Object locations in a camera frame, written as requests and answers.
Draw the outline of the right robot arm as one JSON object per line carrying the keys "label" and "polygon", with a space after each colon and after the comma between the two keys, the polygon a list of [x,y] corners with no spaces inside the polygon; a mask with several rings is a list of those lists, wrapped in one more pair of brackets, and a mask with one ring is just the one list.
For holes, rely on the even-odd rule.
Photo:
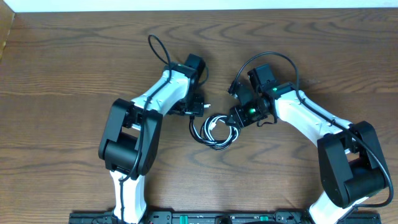
{"label": "right robot arm", "polygon": [[383,189],[389,196],[375,207],[391,203],[391,175],[371,124],[334,116],[307,98],[298,83],[281,84],[267,64],[250,70],[248,77],[251,89],[234,80],[228,90],[239,100],[230,110],[231,125],[244,128],[271,115],[317,147],[323,192],[308,209],[312,223],[341,223]]}

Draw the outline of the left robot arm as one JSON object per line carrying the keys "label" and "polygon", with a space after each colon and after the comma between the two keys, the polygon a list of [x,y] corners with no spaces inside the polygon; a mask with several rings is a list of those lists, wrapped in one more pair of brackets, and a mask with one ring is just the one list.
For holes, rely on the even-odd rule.
{"label": "left robot arm", "polygon": [[203,116],[204,97],[197,88],[205,68],[201,57],[190,54],[183,64],[167,64],[161,78],[141,96],[118,98],[112,104],[98,156],[114,182],[113,223],[139,223],[143,218],[145,176],[157,155],[163,118]]}

